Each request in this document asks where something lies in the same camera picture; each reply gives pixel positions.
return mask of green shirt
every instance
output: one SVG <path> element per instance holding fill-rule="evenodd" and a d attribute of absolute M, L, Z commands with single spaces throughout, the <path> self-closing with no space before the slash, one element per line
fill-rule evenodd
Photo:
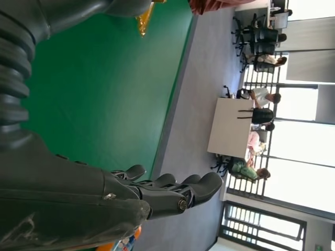
<path fill-rule="evenodd" d="M 236 161 L 231 171 L 234 176 L 241 175 L 251 180 L 256 180 L 258 177 L 255 169 L 252 167 L 247 167 L 247 163 L 243 159 Z"/>

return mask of screw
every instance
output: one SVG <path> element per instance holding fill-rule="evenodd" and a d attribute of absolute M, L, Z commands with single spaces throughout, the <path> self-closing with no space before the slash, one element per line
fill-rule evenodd
<path fill-rule="evenodd" d="M 115 199 L 116 196 L 113 193 L 109 193 L 107 195 L 104 196 L 104 200 L 113 200 Z"/>
<path fill-rule="evenodd" d="M 178 209 L 181 212 L 184 212 L 185 210 L 186 210 L 186 208 L 188 208 L 188 204 L 186 203 L 185 200 L 183 200 L 183 199 L 179 200 L 179 202 L 178 202 Z"/>

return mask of orange object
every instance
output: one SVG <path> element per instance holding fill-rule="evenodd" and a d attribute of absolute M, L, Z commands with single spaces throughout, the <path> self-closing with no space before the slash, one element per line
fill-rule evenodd
<path fill-rule="evenodd" d="M 104 246 L 98 247 L 95 251 L 111 251 L 113 245 L 114 243 L 106 244 Z"/>
<path fill-rule="evenodd" d="M 135 239 L 138 239 L 139 236 L 141 235 L 141 232 L 142 232 L 142 228 L 141 228 L 141 226 L 139 226 L 139 227 L 135 231 L 135 233 L 134 234 L 134 237 L 135 237 Z"/>
<path fill-rule="evenodd" d="M 141 235 L 141 231 L 142 231 L 142 228 L 141 226 L 139 226 L 134 233 L 135 239 L 138 239 L 139 236 Z M 111 251 L 113 246 L 114 246 L 114 243 L 106 244 L 106 245 L 104 245 L 104 246 L 98 247 L 95 251 Z"/>

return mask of pink shirt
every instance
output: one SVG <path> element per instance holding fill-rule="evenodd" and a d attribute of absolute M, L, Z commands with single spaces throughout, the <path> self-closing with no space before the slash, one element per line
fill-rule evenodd
<path fill-rule="evenodd" d="M 257 151 L 259 147 L 259 135 L 254 131 L 250 132 L 248 146 L 252 147 L 254 151 Z"/>

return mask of green wall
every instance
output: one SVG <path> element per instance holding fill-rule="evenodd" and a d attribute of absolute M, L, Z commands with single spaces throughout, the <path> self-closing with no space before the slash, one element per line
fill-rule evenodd
<path fill-rule="evenodd" d="M 144 38 L 134 18 L 98 15 L 37 47 L 24 125 L 54 153 L 150 177 L 192 15 L 155 6 Z"/>

